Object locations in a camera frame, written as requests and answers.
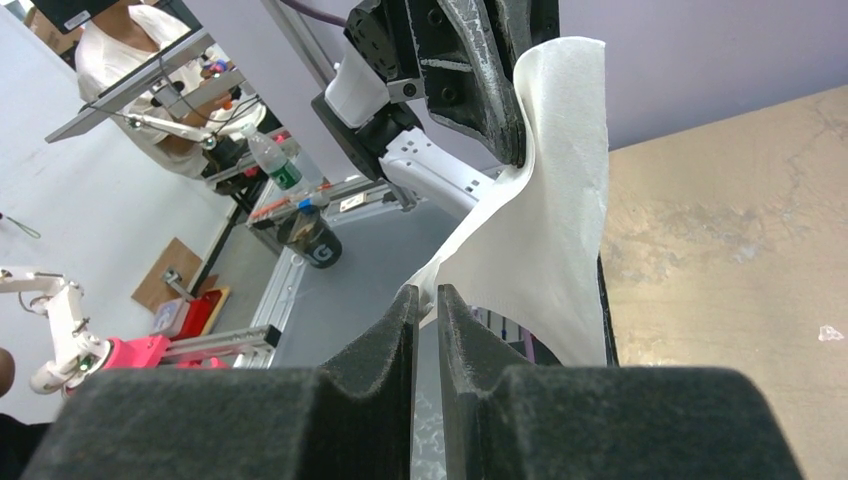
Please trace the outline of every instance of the cardboard box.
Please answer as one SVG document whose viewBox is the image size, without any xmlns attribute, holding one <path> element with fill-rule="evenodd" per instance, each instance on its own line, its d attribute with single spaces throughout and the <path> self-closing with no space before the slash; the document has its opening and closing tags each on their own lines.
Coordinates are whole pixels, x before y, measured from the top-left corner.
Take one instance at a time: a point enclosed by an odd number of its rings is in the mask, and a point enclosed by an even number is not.
<svg viewBox="0 0 848 480">
<path fill-rule="evenodd" d="M 24 19 L 24 25 L 59 55 L 65 53 L 69 48 L 74 46 L 74 43 L 79 42 L 80 38 L 82 38 L 82 28 L 77 28 L 67 35 L 62 35 L 50 23 L 50 20 L 47 20 L 47 17 L 34 7 L 27 13 L 26 19 Z"/>
</svg>

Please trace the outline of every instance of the white towel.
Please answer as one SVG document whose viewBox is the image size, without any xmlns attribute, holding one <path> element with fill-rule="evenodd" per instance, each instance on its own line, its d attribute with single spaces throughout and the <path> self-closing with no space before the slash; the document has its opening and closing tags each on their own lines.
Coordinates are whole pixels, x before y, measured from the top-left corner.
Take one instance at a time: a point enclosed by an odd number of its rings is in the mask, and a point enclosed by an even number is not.
<svg viewBox="0 0 848 480">
<path fill-rule="evenodd" d="M 564 365 L 605 364 L 596 260 L 609 156 L 604 43 L 560 38 L 527 51 L 514 74 L 527 161 L 487 195 L 407 282 L 435 319 L 436 287 L 530 330 Z"/>
</svg>

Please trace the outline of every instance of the table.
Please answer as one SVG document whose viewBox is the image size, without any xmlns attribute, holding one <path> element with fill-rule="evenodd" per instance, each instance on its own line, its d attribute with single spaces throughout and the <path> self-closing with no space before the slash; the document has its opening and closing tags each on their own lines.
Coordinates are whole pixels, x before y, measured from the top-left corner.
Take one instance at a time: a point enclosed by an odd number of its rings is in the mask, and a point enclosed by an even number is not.
<svg viewBox="0 0 848 480">
<path fill-rule="evenodd" d="M 396 203 L 378 201 L 327 218 L 344 248 L 338 263 L 317 270 L 293 263 L 293 252 L 283 250 L 251 323 L 282 332 L 273 361 L 245 356 L 237 366 L 320 365 L 383 316 L 398 288 L 459 223 L 430 202 L 403 212 Z M 418 339 L 413 478 L 441 478 L 445 471 L 436 332 L 433 323 Z"/>
<path fill-rule="evenodd" d="M 610 171 L 621 364 L 737 369 L 807 476 L 848 475 L 848 86 L 618 150 Z"/>
</svg>

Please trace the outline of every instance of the water bottle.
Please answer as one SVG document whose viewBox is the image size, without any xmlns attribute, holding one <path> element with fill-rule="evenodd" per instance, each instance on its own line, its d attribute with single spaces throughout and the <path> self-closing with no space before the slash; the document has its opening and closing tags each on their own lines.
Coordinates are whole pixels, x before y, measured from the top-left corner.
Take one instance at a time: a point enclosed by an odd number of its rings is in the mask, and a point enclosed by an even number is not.
<svg viewBox="0 0 848 480">
<path fill-rule="evenodd" d="M 300 148 L 300 144 L 297 143 L 297 140 L 289 132 L 274 137 L 274 141 L 289 156 L 294 166 L 300 170 L 303 178 L 309 182 L 309 185 L 321 185 L 324 183 L 324 174 L 321 173 L 315 162 L 309 158 L 309 155 Z"/>
<path fill-rule="evenodd" d="M 312 191 L 311 185 L 292 163 L 293 157 L 287 155 L 274 140 L 260 133 L 256 125 L 249 123 L 241 129 L 247 139 L 250 153 L 256 164 L 286 195 L 299 200 Z"/>
</svg>

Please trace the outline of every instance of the gray table surface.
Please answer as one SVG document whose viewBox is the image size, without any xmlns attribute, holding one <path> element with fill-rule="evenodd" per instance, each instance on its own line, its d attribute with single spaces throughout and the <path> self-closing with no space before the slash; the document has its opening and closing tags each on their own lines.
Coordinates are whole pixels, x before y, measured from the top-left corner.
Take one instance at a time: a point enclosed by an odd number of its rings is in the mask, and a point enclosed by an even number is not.
<svg viewBox="0 0 848 480">
<path fill-rule="evenodd" d="M 408 213 L 392 210 L 335 226 L 342 258 L 327 270 L 305 270 L 273 366 L 316 366 L 338 353 L 383 316 L 398 288 L 457 225 L 425 202 Z M 445 478 L 435 324 L 419 338 L 414 428 L 412 477 Z"/>
</svg>

